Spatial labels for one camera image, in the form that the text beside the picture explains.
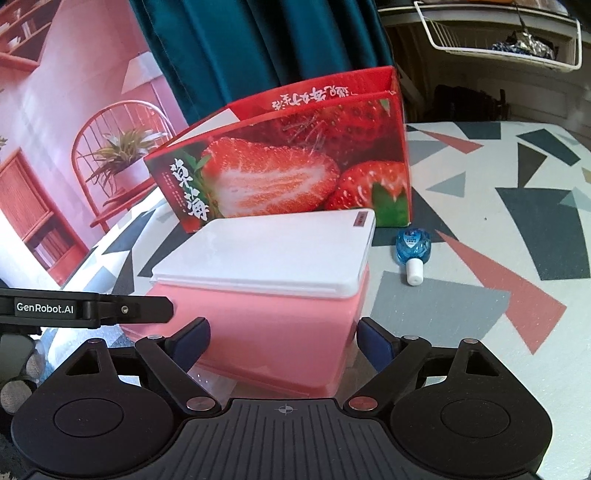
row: strawberry printed box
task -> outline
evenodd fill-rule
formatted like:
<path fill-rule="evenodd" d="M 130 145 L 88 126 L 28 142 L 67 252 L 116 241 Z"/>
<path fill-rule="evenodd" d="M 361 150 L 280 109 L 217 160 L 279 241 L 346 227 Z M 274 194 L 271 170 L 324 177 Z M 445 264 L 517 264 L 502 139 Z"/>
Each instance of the strawberry printed box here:
<path fill-rule="evenodd" d="M 314 210 L 372 208 L 377 226 L 411 220 L 392 67 L 239 100 L 152 152 L 146 165 L 187 232 L 216 218 Z"/>

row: pink poster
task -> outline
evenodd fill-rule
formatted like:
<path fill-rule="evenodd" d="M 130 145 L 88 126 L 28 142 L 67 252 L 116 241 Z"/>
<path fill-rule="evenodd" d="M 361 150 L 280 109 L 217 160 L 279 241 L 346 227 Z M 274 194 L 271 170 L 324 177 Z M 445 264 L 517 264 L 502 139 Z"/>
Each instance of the pink poster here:
<path fill-rule="evenodd" d="M 186 127 L 126 0 L 0 8 L 0 279 L 63 285 Z"/>

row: red triangle pattern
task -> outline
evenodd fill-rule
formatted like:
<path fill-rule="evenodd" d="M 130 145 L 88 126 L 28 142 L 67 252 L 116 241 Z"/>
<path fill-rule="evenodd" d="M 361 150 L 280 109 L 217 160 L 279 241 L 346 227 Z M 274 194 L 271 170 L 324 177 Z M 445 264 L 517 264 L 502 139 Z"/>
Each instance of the red triangle pattern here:
<path fill-rule="evenodd" d="M 425 132 L 425 130 L 419 130 L 419 131 L 423 132 L 425 135 L 429 135 L 429 137 L 433 137 L 433 138 L 439 140 L 440 142 L 443 142 L 446 145 L 449 145 L 450 147 L 453 147 L 456 150 L 459 150 L 460 152 L 465 153 L 465 154 L 472 153 L 472 152 L 478 150 L 479 148 L 484 147 L 484 145 L 480 145 L 479 143 L 470 142 L 468 140 L 463 140 L 458 137 L 451 137 L 449 135 L 437 134 L 434 132 Z"/>
<path fill-rule="evenodd" d="M 437 232 L 486 288 L 511 292 L 507 318 L 531 353 L 544 343 L 562 318 L 566 306 L 494 260 L 463 243 Z"/>

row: aluminum foil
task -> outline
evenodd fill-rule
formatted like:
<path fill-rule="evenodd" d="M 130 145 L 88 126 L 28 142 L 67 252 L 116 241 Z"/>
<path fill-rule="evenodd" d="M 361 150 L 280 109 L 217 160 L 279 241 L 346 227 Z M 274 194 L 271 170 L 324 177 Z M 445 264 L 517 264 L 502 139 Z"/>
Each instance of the aluminum foil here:
<path fill-rule="evenodd" d="M 506 41 L 497 42 L 492 50 L 531 55 L 547 60 L 555 60 L 554 51 L 541 40 L 536 40 L 526 31 L 514 32 Z"/>
<path fill-rule="evenodd" d="M 552 49 L 540 40 L 536 40 L 530 33 L 517 32 L 517 43 L 515 46 L 535 57 L 555 60 Z"/>

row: teal curtain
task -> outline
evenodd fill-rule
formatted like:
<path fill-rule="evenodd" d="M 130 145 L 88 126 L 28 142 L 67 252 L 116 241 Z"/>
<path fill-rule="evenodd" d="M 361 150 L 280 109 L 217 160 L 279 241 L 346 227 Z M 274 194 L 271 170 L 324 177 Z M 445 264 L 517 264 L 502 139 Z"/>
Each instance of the teal curtain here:
<path fill-rule="evenodd" d="M 185 118 L 281 85 L 393 64 L 374 0 L 130 0 Z"/>

